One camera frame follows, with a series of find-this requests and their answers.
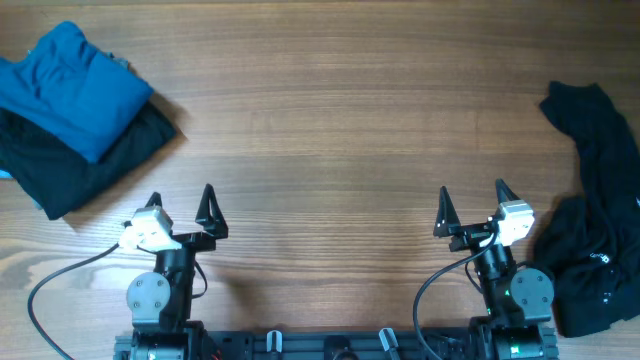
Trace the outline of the black polo shirt white logo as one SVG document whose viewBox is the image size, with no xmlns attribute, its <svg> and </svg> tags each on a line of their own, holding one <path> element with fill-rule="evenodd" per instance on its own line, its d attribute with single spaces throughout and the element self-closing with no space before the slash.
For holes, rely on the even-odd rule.
<svg viewBox="0 0 640 360">
<path fill-rule="evenodd" d="M 639 149 L 597 84 L 552 81 L 540 109 L 574 141 L 583 192 L 557 204 L 534 261 L 555 278 L 561 334 L 582 337 L 639 314 Z"/>
</svg>

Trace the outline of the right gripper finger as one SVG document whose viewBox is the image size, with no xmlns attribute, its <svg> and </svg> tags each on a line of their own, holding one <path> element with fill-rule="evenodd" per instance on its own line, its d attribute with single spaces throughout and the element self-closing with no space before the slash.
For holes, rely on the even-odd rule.
<svg viewBox="0 0 640 360">
<path fill-rule="evenodd" d="M 509 186 L 506 184 L 506 182 L 503 179 L 498 178 L 495 181 L 495 186 L 496 186 L 497 200 L 498 200 L 499 203 L 516 201 L 516 200 L 520 199 L 520 197 L 518 195 L 516 195 L 509 188 Z"/>
<path fill-rule="evenodd" d="M 435 237 L 451 237 L 459 233 L 460 228 L 461 223 L 449 192 L 445 186 L 442 186 L 439 192 L 439 206 L 433 235 Z"/>
</svg>

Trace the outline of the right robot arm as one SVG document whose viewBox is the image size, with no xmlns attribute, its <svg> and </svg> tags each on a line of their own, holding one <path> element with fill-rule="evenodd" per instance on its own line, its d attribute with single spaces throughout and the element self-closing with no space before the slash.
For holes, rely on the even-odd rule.
<svg viewBox="0 0 640 360">
<path fill-rule="evenodd" d="M 449 237 L 452 252 L 472 256 L 487 314 L 466 328 L 430 330 L 425 339 L 442 359 L 552 360 L 559 357 L 551 320 L 554 287 L 543 271 L 518 264 L 511 246 L 531 231 L 532 207 L 496 181 L 498 207 L 484 223 L 463 225 L 445 187 L 440 189 L 436 237 Z"/>
</svg>

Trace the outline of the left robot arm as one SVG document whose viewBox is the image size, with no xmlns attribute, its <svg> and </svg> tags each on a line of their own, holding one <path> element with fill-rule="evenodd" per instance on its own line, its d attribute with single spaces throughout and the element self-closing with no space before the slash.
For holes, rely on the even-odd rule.
<svg viewBox="0 0 640 360">
<path fill-rule="evenodd" d="M 151 272 L 137 276 L 129 285 L 126 302 L 131 310 L 133 332 L 115 340 L 117 360 L 204 360 L 222 358 L 222 352 L 200 321 L 192 321 L 196 274 L 202 268 L 196 254 L 216 249 L 228 237 L 229 228 L 212 185 L 204 187 L 195 222 L 199 232 L 175 234 L 173 221 L 162 207 L 161 195 L 153 193 L 125 225 L 119 245 L 155 256 Z"/>
</svg>

